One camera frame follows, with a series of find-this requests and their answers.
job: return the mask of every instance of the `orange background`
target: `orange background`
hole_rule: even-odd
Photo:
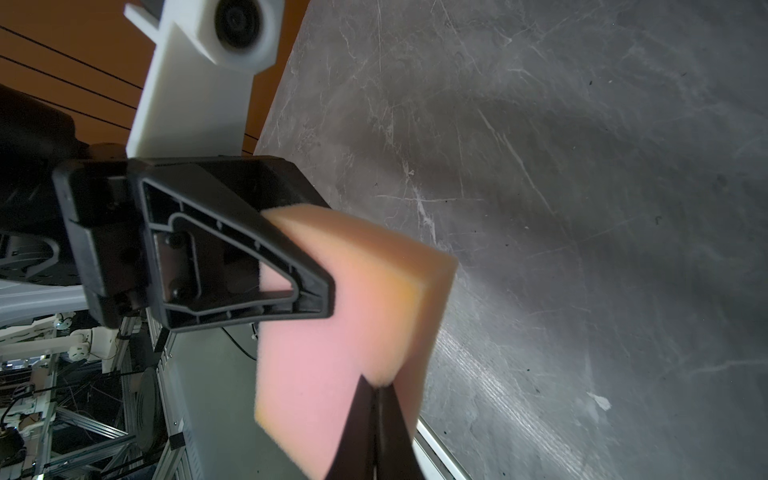
[[[256,146],[309,1],[286,0],[277,62],[253,78],[245,152]],[[154,50],[154,43],[123,16],[125,3],[3,0],[0,27],[122,81],[0,29],[0,84],[57,104],[74,118],[80,141],[125,144]]]

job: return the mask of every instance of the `black line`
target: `black line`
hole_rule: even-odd
[[[103,119],[103,118],[95,117],[95,116],[93,116],[93,115],[90,115],[90,114],[87,114],[87,113],[85,113],[85,112],[83,112],[83,111],[75,110],[74,108],[65,107],[64,105],[59,105],[59,104],[57,104],[57,103],[54,103],[54,102],[52,102],[52,101],[50,101],[50,100],[45,100],[44,98],[35,97],[34,95],[30,95],[30,94],[28,94],[28,93],[25,93],[25,92],[22,92],[22,93],[23,93],[23,94],[25,94],[25,95],[27,95],[28,97],[32,97],[32,98],[34,98],[34,99],[35,99],[35,100],[37,100],[37,101],[43,101],[43,102],[45,102],[45,103],[47,103],[47,104],[51,104],[51,105],[53,105],[54,107],[64,108],[65,110],[73,111],[73,112],[74,112],[74,113],[76,113],[76,114],[84,115],[85,117],[88,117],[88,118],[93,118],[94,120],[103,121],[105,124],[114,125],[115,127],[119,127],[119,128],[122,128],[123,130],[128,130],[128,131],[131,131],[131,129],[130,129],[130,128],[128,128],[128,127],[123,127],[122,125],[120,125],[120,124],[116,124],[116,123],[114,123],[114,122],[111,122],[111,121],[109,121],[109,120],[105,120],[105,119]]]
[[[19,38],[23,38],[23,39],[25,39],[26,41],[31,41],[31,42],[32,42],[32,43],[34,43],[35,45],[40,45],[41,47],[43,47],[43,48],[47,48],[47,49],[48,49],[48,50],[50,50],[50,51],[53,51],[53,52],[55,52],[55,53],[58,53],[59,55],[63,55],[63,56],[65,56],[66,58],[69,58],[70,60],[74,60],[74,61],[76,61],[77,63],[79,63],[79,64],[81,64],[81,65],[85,65],[86,67],[90,67],[90,68],[93,68],[94,70],[96,70],[96,71],[100,71],[101,73],[103,73],[103,74],[105,74],[105,75],[109,75],[110,77],[112,77],[112,78],[114,78],[114,79],[116,79],[116,80],[119,80],[119,81],[121,81],[121,82],[123,82],[123,83],[125,83],[125,84],[129,84],[131,87],[136,87],[136,88],[138,88],[139,90],[142,90],[142,88],[141,88],[139,85],[136,85],[135,83],[131,83],[131,82],[129,82],[128,80],[123,80],[122,78],[118,77],[117,75],[111,74],[111,73],[109,73],[108,71],[105,71],[105,70],[101,70],[99,67],[95,67],[95,66],[93,66],[93,65],[91,65],[91,64],[89,64],[89,63],[87,63],[87,62],[85,62],[85,61],[82,61],[82,60],[80,60],[79,58],[75,58],[75,57],[73,57],[72,55],[67,55],[67,54],[65,54],[63,51],[59,51],[59,50],[56,50],[56,49],[55,49],[55,48],[53,48],[53,47],[49,47],[49,46],[47,46],[47,45],[46,45],[46,44],[44,44],[44,43],[40,43],[40,42],[39,42],[39,41],[37,41],[37,40],[33,40],[32,38],[29,38],[29,37],[27,37],[27,36],[25,36],[25,35],[22,35],[22,34],[18,33],[17,31],[13,31],[13,30],[11,30],[10,28],[4,27],[4,26],[2,26],[2,25],[0,25],[0,28],[1,28],[2,30],[5,30],[5,31],[6,31],[6,32],[8,32],[8,33],[11,33],[11,34],[13,34],[13,35],[16,35],[16,36],[17,36],[17,37],[19,37]]]
[[[224,333],[226,333],[228,337],[230,337],[230,340],[232,340],[232,343],[234,343],[234,344],[235,344],[235,346],[236,346],[238,349],[240,349],[240,351],[241,351],[242,353],[245,353],[245,355],[246,355],[246,356],[247,356],[249,359],[253,360],[254,362],[258,362],[258,360],[256,360],[255,358],[253,358],[253,357],[250,355],[250,353],[246,352],[246,351],[245,351],[245,349],[244,349],[242,346],[240,346],[240,344],[239,344],[239,343],[238,343],[238,342],[237,342],[237,341],[236,341],[234,338],[232,338],[232,336],[230,335],[230,333],[229,333],[229,332],[227,332],[227,330],[226,330],[226,329],[224,329],[224,327],[221,327],[221,330],[222,330]]]
[[[112,100],[112,101],[113,101],[114,103],[116,103],[116,104],[120,104],[120,105],[123,105],[123,106],[125,106],[125,107],[128,107],[128,108],[133,108],[134,110],[136,110],[136,107],[134,107],[133,105],[129,105],[129,104],[123,103],[123,102],[121,102],[121,101],[119,101],[119,100],[115,100],[115,99],[114,99],[114,98],[112,98],[112,97],[108,97],[107,95],[104,95],[104,94],[100,94],[100,93],[99,93],[99,92],[97,92],[97,91],[93,91],[93,90],[91,90],[90,88],[86,88],[86,87],[83,87],[82,85],[78,85],[78,84],[76,84],[76,83],[73,83],[73,82],[71,82],[71,81],[69,81],[69,80],[65,80],[65,79],[63,79],[63,78],[61,78],[61,77],[57,77],[56,75],[53,75],[53,74],[49,74],[49,73],[48,73],[48,72],[46,72],[46,71],[43,71],[43,70],[38,70],[38,69],[37,69],[37,68],[35,68],[35,67],[30,67],[29,65],[27,65],[27,64],[23,64],[23,63],[21,63],[20,61],[16,61],[16,60],[14,60],[13,58],[8,58],[8,57],[6,57],[5,55],[0,55],[0,58],[2,58],[3,60],[7,60],[7,61],[10,61],[11,63],[15,63],[15,64],[17,64],[17,65],[21,65],[21,66],[22,66],[22,67],[24,67],[24,68],[29,68],[29,69],[30,69],[30,70],[32,70],[32,71],[36,71],[36,72],[38,72],[38,73],[40,73],[40,74],[43,74],[43,75],[45,75],[46,77],[51,77],[51,78],[55,78],[56,80],[59,80],[59,81],[63,81],[63,82],[64,82],[65,84],[67,84],[67,85],[72,85],[73,87],[77,87],[77,88],[80,88],[81,90],[85,90],[85,91],[86,91],[86,92],[88,92],[88,93],[92,93],[92,94],[94,94],[94,95],[98,95],[99,97],[102,97],[102,98],[106,98],[107,100]]]

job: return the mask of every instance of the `foam block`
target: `foam block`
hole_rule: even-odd
[[[256,421],[311,479],[328,472],[357,380],[394,382],[411,435],[456,260],[338,211],[262,212],[336,282],[329,319],[259,326]],[[284,279],[262,272],[262,290]]]

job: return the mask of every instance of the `table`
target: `table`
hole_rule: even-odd
[[[456,255],[423,416],[482,478],[762,478],[768,10],[333,0],[256,154]]]

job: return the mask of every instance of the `white spot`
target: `white spot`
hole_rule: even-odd
[[[591,393],[591,392],[587,392],[587,395],[592,397],[594,402],[597,403],[598,406],[601,409],[605,410],[606,412],[611,409],[611,402],[609,402],[608,399],[606,399],[605,397],[599,396],[599,395],[595,395],[594,393]]]

